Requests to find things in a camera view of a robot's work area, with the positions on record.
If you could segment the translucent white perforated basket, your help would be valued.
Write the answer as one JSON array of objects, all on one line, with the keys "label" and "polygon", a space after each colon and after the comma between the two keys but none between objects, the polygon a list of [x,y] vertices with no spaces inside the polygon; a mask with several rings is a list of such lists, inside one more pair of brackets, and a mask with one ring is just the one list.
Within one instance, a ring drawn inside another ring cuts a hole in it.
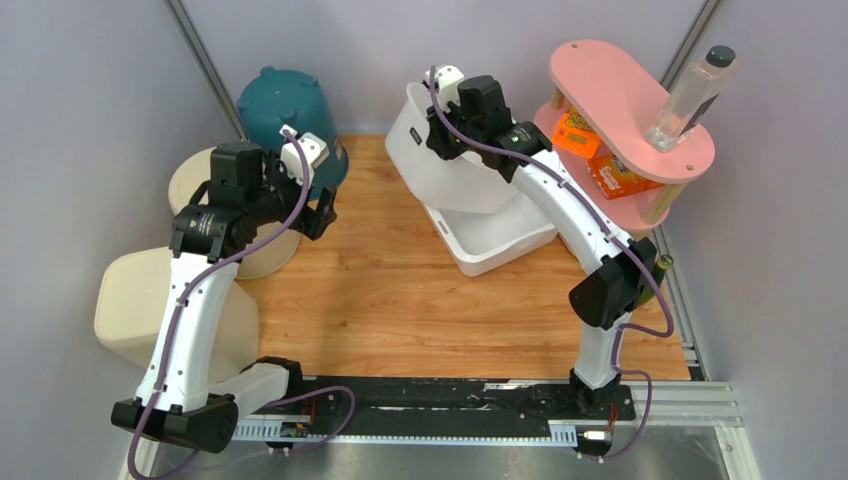
[{"label": "translucent white perforated basket", "polygon": [[476,214],[497,211],[518,190],[484,167],[474,152],[443,160],[430,150],[425,111],[431,105],[425,86],[409,83],[406,102],[385,140],[385,149],[406,186],[420,202],[437,209]]}]

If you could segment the white plastic tub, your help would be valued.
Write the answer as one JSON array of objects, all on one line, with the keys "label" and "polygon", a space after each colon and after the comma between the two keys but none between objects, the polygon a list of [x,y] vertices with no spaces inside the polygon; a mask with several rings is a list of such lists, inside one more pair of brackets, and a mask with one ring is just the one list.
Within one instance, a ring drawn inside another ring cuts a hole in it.
[{"label": "white plastic tub", "polygon": [[553,241],[558,231],[518,193],[490,214],[424,207],[459,270],[475,277]]}]

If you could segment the cream large bucket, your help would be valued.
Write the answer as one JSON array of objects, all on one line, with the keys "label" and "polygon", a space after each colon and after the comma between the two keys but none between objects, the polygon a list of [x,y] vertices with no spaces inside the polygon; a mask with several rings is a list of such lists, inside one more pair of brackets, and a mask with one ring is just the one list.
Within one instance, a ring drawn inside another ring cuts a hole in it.
[{"label": "cream large bucket", "polygon": [[[200,184],[210,178],[212,150],[210,147],[191,155],[173,173],[168,186],[168,202],[174,214],[178,214],[189,203]],[[293,258],[300,241],[299,232],[286,230],[259,251],[246,256],[236,278],[256,280],[277,272]]]}]

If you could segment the teal plastic bucket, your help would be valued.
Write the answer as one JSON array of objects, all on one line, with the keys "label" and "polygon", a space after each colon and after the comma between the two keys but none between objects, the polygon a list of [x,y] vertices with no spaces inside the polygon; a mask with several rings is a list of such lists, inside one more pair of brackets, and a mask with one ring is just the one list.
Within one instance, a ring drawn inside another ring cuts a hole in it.
[{"label": "teal plastic bucket", "polygon": [[280,130],[285,125],[299,133],[312,133],[327,144],[328,157],[315,169],[312,200],[319,198],[324,187],[340,187],[349,157],[315,76],[266,66],[243,89],[236,108],[248,140],[267,151],[281,149],[284,137]]}]

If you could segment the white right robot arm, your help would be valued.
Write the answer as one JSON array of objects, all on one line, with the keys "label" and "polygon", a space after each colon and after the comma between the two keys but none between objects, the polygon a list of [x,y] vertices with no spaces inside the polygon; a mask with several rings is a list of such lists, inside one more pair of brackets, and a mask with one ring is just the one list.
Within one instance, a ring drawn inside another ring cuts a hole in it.
[{"label": "white right robot arm", "polygon": [[514,120],[492,76],[467,78],[452,66],[432,66],[423,84],[431,101],[427,149],[444,162],[488,171],[527,197],[585,272],[568,294],[583,323],[570,393],[577,413],[598,416],[611,403],[609,389],[626,373],[618,358],[624,331],[635,326],[632,313],[645,291],[660,292],[652,275],[655,245],[634,239],[601,211],[539,127]]}]

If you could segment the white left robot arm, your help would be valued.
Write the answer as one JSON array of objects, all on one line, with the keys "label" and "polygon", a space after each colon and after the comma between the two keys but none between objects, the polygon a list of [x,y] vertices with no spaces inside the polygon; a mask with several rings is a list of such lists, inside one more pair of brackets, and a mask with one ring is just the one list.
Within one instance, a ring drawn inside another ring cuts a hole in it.
[{"label": "white left robot arm", "polygon": [[315,170],[328,153],[326,143],[310,134],[285,142],[277,153],[251,142],[212,150],[209,179],[174,218],[160,333],[134,396],[113,406],[115,426],[218,453],[244,417],[268,404],[283,414],[304,405],[296,361],[266,356],[215,384],[209,370],[226,297],[241,260],[258,248],[259,228],[276,224],[314,240],[335,221],[334,189],[324,188],[315,207],[308,204]]}]

